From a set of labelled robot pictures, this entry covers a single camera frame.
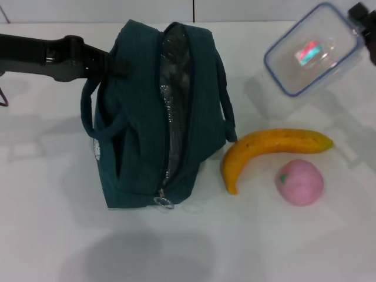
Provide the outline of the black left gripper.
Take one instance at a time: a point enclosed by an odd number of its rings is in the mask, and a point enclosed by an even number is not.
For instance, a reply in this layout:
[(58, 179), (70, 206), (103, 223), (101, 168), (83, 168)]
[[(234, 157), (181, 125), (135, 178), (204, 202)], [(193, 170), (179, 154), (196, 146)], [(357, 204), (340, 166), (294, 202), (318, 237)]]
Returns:
[(115, 43), (109, 52), (84, 44), (79, 36), (42, 40), (1, 35), (1, 74), (30, 73), (70, 82), (88, 76), (128, 76), (128, 60), (120, 56)]

